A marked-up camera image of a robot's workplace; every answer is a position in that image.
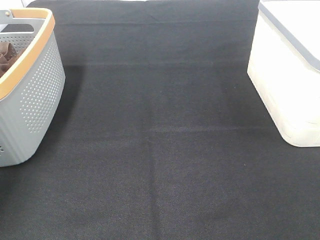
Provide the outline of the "black table cloth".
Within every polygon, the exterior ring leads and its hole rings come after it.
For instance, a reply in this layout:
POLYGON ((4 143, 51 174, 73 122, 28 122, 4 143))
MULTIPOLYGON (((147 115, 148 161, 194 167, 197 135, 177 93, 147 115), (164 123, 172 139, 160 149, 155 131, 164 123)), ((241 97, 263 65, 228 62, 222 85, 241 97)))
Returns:
POLYGON ((65 71, 31 159, 0 170, 3 240, 317 240, 320 150, 247 75, 256 0, 36 0, 65 71))

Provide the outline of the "grey perforated laundry basket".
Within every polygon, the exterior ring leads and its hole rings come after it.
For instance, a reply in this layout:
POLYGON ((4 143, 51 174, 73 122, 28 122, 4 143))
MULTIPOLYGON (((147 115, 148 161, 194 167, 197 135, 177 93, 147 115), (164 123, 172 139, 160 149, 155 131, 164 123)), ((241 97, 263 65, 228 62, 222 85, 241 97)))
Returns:
POLYGON ((0 77, 0 165, 27 161, 39 147, 57 110, 65 72, 55 37, 55 18, 47 8, 12 8, 0 12, 17 61, 0 77))

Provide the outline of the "white plastic storage basket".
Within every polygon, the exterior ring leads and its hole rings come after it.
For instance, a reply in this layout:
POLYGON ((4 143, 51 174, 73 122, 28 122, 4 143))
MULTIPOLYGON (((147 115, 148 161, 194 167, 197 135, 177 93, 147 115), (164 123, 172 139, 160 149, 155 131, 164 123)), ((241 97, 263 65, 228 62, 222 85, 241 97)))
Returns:
POLYGON ((261 0, 247 74, 281 137, 320 145, 320 3, 261 0))

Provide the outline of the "brown towels in basket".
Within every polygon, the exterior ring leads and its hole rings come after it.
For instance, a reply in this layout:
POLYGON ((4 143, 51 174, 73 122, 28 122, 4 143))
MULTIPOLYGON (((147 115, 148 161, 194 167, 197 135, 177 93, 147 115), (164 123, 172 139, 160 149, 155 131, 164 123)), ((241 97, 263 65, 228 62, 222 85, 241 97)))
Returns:
POLYGON ((10 42, 0 43, 0 77, 17 61, 26 49, 17 52, 10 42))

